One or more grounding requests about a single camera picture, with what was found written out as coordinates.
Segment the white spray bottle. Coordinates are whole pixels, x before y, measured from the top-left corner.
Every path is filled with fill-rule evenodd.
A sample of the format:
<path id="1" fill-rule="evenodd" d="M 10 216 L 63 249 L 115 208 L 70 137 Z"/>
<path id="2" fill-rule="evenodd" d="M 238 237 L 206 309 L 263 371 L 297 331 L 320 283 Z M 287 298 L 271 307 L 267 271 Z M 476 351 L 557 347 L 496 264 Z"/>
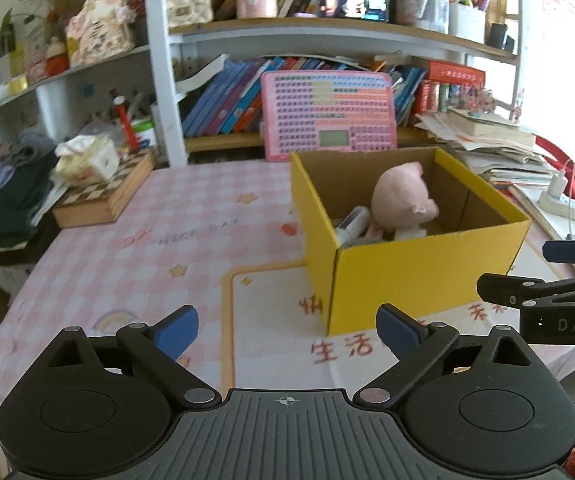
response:
<path id="1" fill-rule="evenodd" d="M 372 221 L 368 207 L 357 206 L 335 228 L 338 244 L 346 246 L 355 242 L 370 226 Z"/>

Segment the pink plush pig toy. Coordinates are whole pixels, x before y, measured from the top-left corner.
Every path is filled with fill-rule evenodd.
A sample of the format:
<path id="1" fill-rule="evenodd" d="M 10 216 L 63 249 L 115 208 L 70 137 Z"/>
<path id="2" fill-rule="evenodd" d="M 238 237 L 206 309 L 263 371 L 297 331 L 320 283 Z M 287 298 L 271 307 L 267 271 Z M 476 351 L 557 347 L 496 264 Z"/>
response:
<path id="1" fill-rule="evenodd" d="M 416 228 L 439 216 L 435 200 L 423 180 L 419 162 L 406 162 L 386 170 L 377 180 L 371 212 L 375 223 L 386 231 Z"/>

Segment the white power adapter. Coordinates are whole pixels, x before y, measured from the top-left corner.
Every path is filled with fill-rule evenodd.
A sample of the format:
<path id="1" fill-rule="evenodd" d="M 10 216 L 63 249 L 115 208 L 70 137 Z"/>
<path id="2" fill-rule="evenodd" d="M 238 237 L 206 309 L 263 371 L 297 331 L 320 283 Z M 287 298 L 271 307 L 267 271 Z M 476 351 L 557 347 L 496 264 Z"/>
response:
<path id="1" fill-rule="evenodd" d="M 417 240 L 427 236 L 427 231 L 421 226 L 410 226 L 409 228 L 399 228 L 394 234 L 394 240 L 402 242 L 402 240 Z"/>

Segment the white power strip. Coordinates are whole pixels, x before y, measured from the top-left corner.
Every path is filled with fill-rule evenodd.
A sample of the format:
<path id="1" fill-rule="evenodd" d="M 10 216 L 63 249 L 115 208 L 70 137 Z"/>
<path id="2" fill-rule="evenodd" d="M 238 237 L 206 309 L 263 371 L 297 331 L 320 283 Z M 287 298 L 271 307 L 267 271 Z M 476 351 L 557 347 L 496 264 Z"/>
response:
<path id="1" fill-rule="evenodd" d="M 541 192 L 538 204 L 549 214 L 575 221 L 575 200 L 564 194 L 567 184 L 565 172 L 560 170 L 552 177 L 548 188 Z"/>

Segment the yellow cardboard box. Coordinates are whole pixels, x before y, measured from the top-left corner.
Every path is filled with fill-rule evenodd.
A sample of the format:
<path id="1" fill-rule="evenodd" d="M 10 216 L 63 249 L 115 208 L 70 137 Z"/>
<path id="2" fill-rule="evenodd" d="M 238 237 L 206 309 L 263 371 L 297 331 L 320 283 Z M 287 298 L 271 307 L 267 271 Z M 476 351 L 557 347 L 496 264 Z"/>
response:
<path id="1" fill-rule="evenodd" d="M 419 162 L 439 216 L 426 236 L 344 247 L 333 223 L 370 203 L 389 168 Z M 491 184 L 441 148 L 372 153 L 300 152 L 291 159 L 293 207 L 327 335 L 368 330 L 381 304 L 412 316 L 470 304 L 481 274 L 506 274 L 530 220 Z"/>

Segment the stack of papers and books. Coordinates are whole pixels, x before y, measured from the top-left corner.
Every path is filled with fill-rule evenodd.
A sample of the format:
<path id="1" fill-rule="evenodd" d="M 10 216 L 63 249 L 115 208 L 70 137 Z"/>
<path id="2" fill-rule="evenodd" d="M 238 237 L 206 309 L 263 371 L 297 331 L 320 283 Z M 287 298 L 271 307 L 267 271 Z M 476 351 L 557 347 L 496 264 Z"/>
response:
<path id="1" fill-rule="evenodd" d="M 536 145 L 531 148 L 513 141 L 468 136 L 453 125 L 447 114 L 429 113 L 417 115 L 417 119 L 417 128 L 497 188 L 511 184 L 546 188 L 557 173 Z"/>

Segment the wooden chess board box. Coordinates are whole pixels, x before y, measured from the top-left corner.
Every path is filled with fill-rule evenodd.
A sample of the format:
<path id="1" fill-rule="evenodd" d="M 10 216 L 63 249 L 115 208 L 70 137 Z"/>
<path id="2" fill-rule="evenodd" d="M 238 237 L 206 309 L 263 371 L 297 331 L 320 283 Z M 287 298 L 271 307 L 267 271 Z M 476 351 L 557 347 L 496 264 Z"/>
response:
<path id="1" fill-rule="evenodd" d="M 60 229 L 114 223 L 155 167 L 151 148 L 127 156 L 112 179 L 70 188 L 52 208 Z"/>

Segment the pile of dark clothes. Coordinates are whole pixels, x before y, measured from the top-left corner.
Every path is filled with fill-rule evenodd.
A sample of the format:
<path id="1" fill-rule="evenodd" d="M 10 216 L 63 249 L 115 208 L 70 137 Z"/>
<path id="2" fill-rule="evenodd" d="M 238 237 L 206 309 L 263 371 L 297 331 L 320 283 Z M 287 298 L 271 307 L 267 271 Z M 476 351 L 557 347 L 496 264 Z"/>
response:
<path id="1" fill-rule="evenodd" d="M 0 144 L 0 247 L 30 240 L 48 210 L 65 194 L 56 176 L 56 145 L 45 133 L 26 129 Z"/>

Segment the floral tissue box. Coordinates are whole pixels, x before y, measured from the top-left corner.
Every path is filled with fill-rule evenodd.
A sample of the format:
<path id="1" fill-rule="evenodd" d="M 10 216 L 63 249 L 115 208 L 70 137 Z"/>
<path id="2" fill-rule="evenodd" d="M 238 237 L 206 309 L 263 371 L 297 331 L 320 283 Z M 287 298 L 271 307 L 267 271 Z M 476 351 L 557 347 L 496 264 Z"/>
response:
<path id="1" fill-rule="evenodd" d="M 120 158 L 109 136 L 76 136 L 58 144 L 55 173 L 68 186 L 107 182 L 116 174 Z"/>

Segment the green white jar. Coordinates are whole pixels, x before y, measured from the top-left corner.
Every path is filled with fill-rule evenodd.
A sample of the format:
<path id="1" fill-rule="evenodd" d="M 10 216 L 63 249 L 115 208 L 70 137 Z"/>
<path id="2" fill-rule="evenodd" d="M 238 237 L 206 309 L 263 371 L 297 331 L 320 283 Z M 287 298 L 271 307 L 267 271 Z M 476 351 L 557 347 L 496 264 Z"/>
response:
<path id="1" fill-rule="evenodd" d="M 135 120 L 131 126 L 140 148 L 156 148 L 157 138 L 155 124 L 152 118 Z"/>

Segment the red white pen toy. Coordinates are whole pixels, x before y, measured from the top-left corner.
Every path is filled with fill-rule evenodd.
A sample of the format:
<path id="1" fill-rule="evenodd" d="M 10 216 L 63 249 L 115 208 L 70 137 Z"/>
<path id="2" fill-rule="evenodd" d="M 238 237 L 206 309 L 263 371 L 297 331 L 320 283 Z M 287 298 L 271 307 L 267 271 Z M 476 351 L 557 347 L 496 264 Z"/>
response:
<path id="1" fill-rule="evenodd" d="M 129 152 L 136 153 L 138 151 L 138 138 L 133 131 L 131 120 L 128 115 L 126 97 L 120 94 L 116 89 L 110 90 L 109 94 L 112 97 L 112 105 L 115 107 L 122 131 L 124 131 Z"/>

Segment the row of blue books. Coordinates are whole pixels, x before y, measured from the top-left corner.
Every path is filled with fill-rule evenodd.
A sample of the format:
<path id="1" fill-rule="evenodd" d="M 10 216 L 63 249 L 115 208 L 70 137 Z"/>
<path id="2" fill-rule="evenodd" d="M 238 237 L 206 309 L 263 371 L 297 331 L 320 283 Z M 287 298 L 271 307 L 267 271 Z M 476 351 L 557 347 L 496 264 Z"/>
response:
<path id="1" fill-rule="evenodd" d="M 187 139 L 230 133 L 260 92 L 260 77 L 272 70 L 315 70 L 323 62 L 307 56 L 274 56 L 226 61 L 223 70 L 179 105 Z"/>

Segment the white pen holder cup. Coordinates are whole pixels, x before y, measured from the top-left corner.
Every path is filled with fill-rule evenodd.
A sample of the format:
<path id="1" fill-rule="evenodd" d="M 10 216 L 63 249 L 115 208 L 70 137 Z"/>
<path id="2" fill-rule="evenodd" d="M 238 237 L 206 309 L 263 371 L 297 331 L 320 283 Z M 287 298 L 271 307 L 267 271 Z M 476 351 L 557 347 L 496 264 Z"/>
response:
<path id="1" fill-rule="evenodd" d="M 448 34 L 450 36 L 483 44 L 485 33 L 485 11 L 456 2 L 449 4 Z"/>

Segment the white wooden bookshelf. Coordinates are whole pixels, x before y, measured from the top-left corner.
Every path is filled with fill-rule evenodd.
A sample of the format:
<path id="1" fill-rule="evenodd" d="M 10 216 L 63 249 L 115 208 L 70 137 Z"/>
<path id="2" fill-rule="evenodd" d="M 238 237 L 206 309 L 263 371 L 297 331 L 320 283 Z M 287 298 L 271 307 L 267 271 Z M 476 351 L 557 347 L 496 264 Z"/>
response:
<path id="1" fill-rule="evenodd" d="M 161 151 L 170 166 L 188 162 L 176 82 L 195 74 L 217 55 L 252 58 L 258 54 L 339 55 L 371 61 L 376 54 L 397 51 L 448 61 L 478 56 L 516 65 L 516 55 L 439 32 L 409 26 L 331 18 L 256 18 L 171 27 L 165 0 L 145 0 L 147 44 L 132 53 L 116 54 L 93 67 L 38 82 L 21 96 L 0 104 L 0 143 L 14 140 L 23 128 L 37 125 L 60 142 L 81 128 L 92 102 L 82 94 L 86 81 L 97 88 L 132 82 L 156 96 Z"/>

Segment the smartphone on shelf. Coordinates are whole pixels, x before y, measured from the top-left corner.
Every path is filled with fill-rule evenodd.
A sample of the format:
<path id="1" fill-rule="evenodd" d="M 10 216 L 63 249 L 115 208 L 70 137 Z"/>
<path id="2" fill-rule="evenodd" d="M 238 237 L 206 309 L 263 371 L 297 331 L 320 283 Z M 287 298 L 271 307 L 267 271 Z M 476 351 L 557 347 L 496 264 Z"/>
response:
<path id="1" fill-rule="evenodd" d="M 319 18 L 351 18 L 352 20 L 386 22 L 387 0 L 319 0 Z"/>

